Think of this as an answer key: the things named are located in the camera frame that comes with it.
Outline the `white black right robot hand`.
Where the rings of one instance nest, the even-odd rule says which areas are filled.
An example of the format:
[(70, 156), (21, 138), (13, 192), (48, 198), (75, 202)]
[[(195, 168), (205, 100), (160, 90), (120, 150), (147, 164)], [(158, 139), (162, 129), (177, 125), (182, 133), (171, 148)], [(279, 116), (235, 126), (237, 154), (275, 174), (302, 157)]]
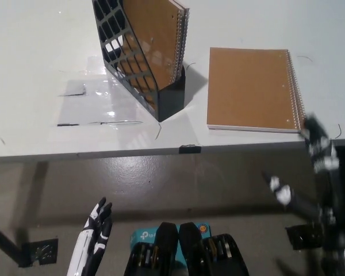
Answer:
[(345, 185), (340, 177), (340, 161), (333, 141), (315, 115), (305, 116), (301, 136), (315, 174), (318, 203), (301, 195), (276, 175), (262, 172), (262, 176), (276, 200), (308, 219), (324, 225), (345, 228)]

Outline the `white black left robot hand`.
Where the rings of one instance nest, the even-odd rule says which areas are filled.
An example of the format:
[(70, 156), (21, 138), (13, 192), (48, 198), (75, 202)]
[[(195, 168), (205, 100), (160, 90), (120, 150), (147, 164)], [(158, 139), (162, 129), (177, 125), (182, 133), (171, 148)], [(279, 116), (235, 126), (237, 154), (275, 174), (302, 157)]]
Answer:
[(78, 235), (67, 275), (96, 275), (112, 230), (112, 203), (103, 197)]

